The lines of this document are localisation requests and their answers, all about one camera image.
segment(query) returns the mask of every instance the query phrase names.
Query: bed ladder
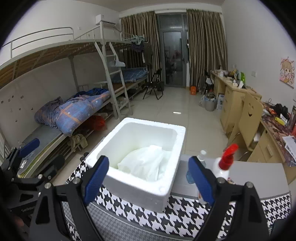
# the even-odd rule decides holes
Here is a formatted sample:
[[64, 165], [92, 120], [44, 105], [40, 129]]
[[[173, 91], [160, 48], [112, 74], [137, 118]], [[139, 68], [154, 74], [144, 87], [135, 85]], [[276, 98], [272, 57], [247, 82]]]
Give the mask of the bed ladder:
[[[117, 53], [116, 53], [116, 51], [115, 51], [115, 49], [114, 49], [114, 47], [113, 47], [113, 45], [112, 45], [111, 42], [109, 42], [109, 46], [110, 46], [110, 49], [112, 50], [112, 53], [115, 56], [116, 60], [119, 61], [118, 55], [117, 55]], [[119, 119], [121, 119], [121, 113], [120, 113], [120, 111], [126, 105], [128, 105], [129, 115], [132, 115], [133, 114], [133, 111], [131, 109], [131, 103], [130, 103], [129, 98], [128, 98], [128, 93], [127, 93], [127, 90], [126, 90], [126, 84], [125, 84], [124, 79], [123, 79], [123, 74], [122, 74], [121, 67], [118, 67], [118, 70], [117, 71], [111, 72], [110, 75], [111, 74], [116, 74], [116, 73], [119, 73], [120, 74], [120, 79], [121, 79], [122, 87], [120, 87], [119, 89], [117, 89], [115, 91], [115, 93], [118, 93], [118, 92], [120, 92], [123, 89], [124, 90], [124, 95], [125, 95], [125, 100], [126, 100], [125, 103], [122, 106], [120, 106], [119, 111], [118, 111]]]
[[[114, 113], [114, 116], [115, 118], [119, 118], [120, 120], [122, 120], [122, 114], [121, 114], [121, 110], [126, 106], [128, 105], [128, 108], [129, 108], [129, 114], [132, 115], [133, 112], [132, 112], [132, 109], [131, 109], [131, 104], [129, 102], [129, 98], [128, 98], [128, 93], [126, 91], [126, 85], [124, 83], [124, 80], [123, 80], [123, 74], [122, 74], [122, 71], [121, 71], [121, 68], [119, 67], [117, 71], [114, 71], [114, 72], [109, 72], [109, 69], [108, 69], [108, 65], [107, 65], [107, 57], [111, 57], [111, 56], [115, 56], [116, 59], [118, 59], [118, 56], [115, 52], [115, 49], [112, 45], [111, 42], [109, 42], [109, 46], [112, 50], [112, 52], [114, 53], [113, 55], [106, 55], [106, 48], [105, 48], [105, 43], [103, 42], [102, 43], [102, 51], [99, 47], [99, 45], [97, 44], [97, 42], [94, 42], [94, 45], [95, 45], [95, 48], [96, 50], [98, 51], [101, 59], [102, 59], [102, 62], [103, 62], [103, 65], [104, 65], [104, 68], [105, 68], [105, 74], [106, 74], [106, 78], [107, 78], [107, 84], [108, 84], [108, 89], [111, 93], [111, 103], [112, 103], [112, 107], [113, 107], [113, 113]], [[114, 91], [114, 88], [113, 88], [113, 84], [112, 84], [112, 81], [111, 81], [111, 75], [113, 74], [116, 74], [116, 73], [120, 73], [120, 78], [121, 78], [121, 82], [122, 82], [122, 87], [120, 87], [119, 89], [117, 89], [116, 91]], [[118, 102], [117, 102], [117, 99], [116, 97], [119, 96], [118, 93], [124, 89], [124, 94], [125, 94], [125, 99], [126, 99], [126, 102], [122, 105], [122, 106], [118, 106]]]

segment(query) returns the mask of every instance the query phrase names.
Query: tiled floor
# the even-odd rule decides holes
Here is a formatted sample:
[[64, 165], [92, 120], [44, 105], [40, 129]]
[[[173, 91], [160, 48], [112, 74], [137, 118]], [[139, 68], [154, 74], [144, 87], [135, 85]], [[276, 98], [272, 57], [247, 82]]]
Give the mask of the tiled floor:
[[[157, 100], [153, 94], [146, 95], [142, 100], [143, 95], [144, 93], [139, 94], [131, 102], [133, 110], [131, 117], [186, 127], [183, 154], [197, 155], [204, 149], [207, 150], [209, 158], [221, 156], [228, 139], [220, 123], [220, 112], [216, 110], [209, 112], [200, 107], [198, 104], [201, 95], [193, 96], [186, 89], [173, 87], [166, 87], [160, 100]], [[118, 123], [119, 119], [112, 117], [107, 121], [105, 131], [90, 135], [88, 147], [72, 156], [72, 160], [54, 180], [54, 184], [63, 184], [79, 164], [79, 158], [83, 153], [91, 151]]]

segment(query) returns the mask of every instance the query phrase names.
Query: blue gripper pad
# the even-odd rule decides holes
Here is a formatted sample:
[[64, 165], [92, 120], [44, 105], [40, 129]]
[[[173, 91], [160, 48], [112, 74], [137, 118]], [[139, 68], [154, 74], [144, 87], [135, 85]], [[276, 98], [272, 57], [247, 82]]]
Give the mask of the blue gripper pad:
[[211, 170], [206, 169], [196, 156], [190, 157], [188, 161], [188, 170], [202, 195], [202, 198], [213, 206], [215, 199], [213, 197], [212, 185], [215, 183], [215, 176]]
[[83, 175], [81, 184], [81, 192], [83, 196], [83, 202], [85, 205], [94, 201], [99, 188], [101, 187], [103, 180], [109, 169], [109, 159], [106, 156], [100, 156], [93, 168], [90, 168]]
[[26, 157], [32, 151], [34, 151], [37, 147], [39, 147], [39, 145], [40, 145], [39, 139], [37, 139], [37, 138], [33, 139], [27, 145], [25, 145], [24, 147], [22, 147], [20, 149], [18, 156], [21, 158]]

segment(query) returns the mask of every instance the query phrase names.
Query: air conditioner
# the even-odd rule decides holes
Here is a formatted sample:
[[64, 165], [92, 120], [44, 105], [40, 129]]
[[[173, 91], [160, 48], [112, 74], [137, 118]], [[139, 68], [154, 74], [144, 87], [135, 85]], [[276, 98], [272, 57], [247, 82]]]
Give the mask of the air conditioner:
[[116, 18], [106, 14], [99, 14], [96, 16], [96, 25], [99, 25], [101, 21], [107, 22], [107, 23], [112, 23], [112, 24], [116, 24], [118, 21]]

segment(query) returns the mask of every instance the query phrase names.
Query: red spray nozzle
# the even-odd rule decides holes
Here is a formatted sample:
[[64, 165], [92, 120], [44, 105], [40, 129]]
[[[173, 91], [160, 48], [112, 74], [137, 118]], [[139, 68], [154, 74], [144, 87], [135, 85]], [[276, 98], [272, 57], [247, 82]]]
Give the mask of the red spray nozzle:
[[233, 164], [233, 154], [239, 148], [237, 144], [231, 144], [227, 149], [224, 151], [221, 160], [219, 161], [220, 169], [226, 171], [230, 168]]

